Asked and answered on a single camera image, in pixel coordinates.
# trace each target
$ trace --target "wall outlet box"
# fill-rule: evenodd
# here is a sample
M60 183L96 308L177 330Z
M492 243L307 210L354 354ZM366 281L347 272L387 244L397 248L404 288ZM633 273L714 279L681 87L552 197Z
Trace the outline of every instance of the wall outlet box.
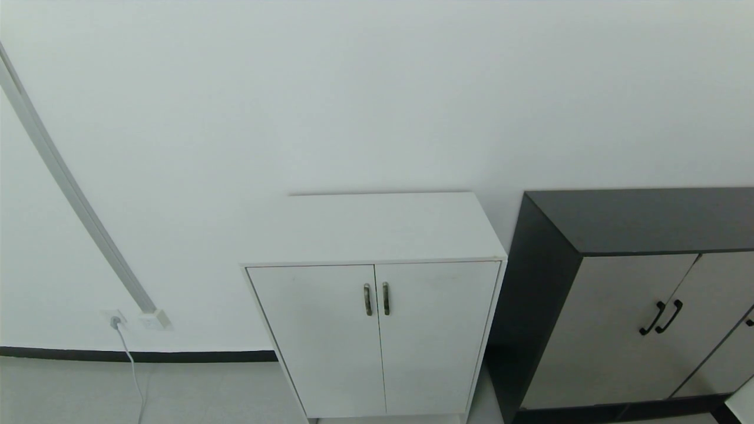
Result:
M121 324L126 324L126 318L121 314L121 311L117 309L103 309L100 311L100 315L107 320L108 325L110 325L110 319L112 317L118 317L121 319Z
M144 324L147 330L172 330L170 320L167 319L165 311L158 309L151 314L139 315L139 321Z

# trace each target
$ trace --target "cabinet door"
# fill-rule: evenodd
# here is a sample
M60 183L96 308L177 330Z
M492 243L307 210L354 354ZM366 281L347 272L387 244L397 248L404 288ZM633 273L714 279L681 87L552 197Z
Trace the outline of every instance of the cabinet door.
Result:
M754 312L733 330L733 333L673 397L735 392L754 375L752 352L754 352Z
M696 257L585 257L522 406L578 407L670 396L644 384L662 370L639 355L651 336L639 329L649 327L657 302L668 300ZM684 378L674 382L676 387Z
M247 271L306 415L385 415L374 267Z
M499 269L499 262L375 266L389 414L466 411Z
M682 302L676 319L675 301ZM648 386L670 396L704 361L754 304L754 252L705 253L683 279L657 323L667 326L651 334L643 346L646 361L662 372L650 376Z

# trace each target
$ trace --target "metal handle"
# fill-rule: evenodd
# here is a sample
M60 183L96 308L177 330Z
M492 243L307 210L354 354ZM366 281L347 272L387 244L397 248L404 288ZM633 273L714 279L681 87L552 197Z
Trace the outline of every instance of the metal handle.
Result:
M385 308L385 315L390 315L390 287L387 281L382 283L382 307Z
M364 307L366 308L366 314L372 316L372 300L369 298L369 285L364 285Z
M649 334L650 331L652 331L652 328L657 323L657 320L660 319L660 315L662 315L662 313L665 312L665 304L664 303L657 302L657 307L660 310L657 311L657 316L654 317L654 321L649 325L649 329L648 330L646 328L639 329L639 334L641 334L642 336L646 336L647 334Z
M681 308L683 307L683 302L676 299L673 301L673 306L676 307L676 311L673 313L673 316L670 317L670 321L668 321L667 324L665 324L665 327L660 327L658 325L654 328L654 330L657 331L658 333L662 334L665 332L665 330L667 330L668 327L670 327L670 325L673 323L673 320L675 320L676 317L678 316L678 313L681 312Z

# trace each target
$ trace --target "floor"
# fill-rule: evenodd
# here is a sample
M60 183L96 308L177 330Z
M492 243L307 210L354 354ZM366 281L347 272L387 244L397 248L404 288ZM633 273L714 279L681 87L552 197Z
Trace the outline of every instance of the floor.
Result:
M250 364L137 364L146 390L142 424L304 423L280 366ZM130 364L0 358L3 424L135 424L139 396ZM407 417L391 424L440 424ZM378 424L374 419L328 419L321 424ZM502 424L486 373L469 424ZM716 424L708 414L642 422Z

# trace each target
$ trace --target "power cord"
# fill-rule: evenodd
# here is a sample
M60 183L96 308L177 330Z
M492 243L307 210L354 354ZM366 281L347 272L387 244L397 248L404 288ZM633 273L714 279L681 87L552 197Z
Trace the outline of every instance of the power cord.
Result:
M123 324L119 317L110 318L110 327L115 328L115 331L118 332L118 335L121 337L121 343L123 343L123 349L125 349L126 355L128 355L128 359L130 359L131 361L131 373L133 374L133 384L136 386L136 390L139 392L139 397L142 400L142 406L141 406L141 409L139 409L139 419L136 421L136 424L141 424L141 419L142 419L142 416L144 415L144 407L146 406L146 399L144 399L144 395L142 395L141 389L139 388L139 382L136 380L136 363L133 362L133 357L131 356L131 352L128 351L128 346L126 346L126 339L123 338L123 333L121 333L121 329L118 328L118 324Z

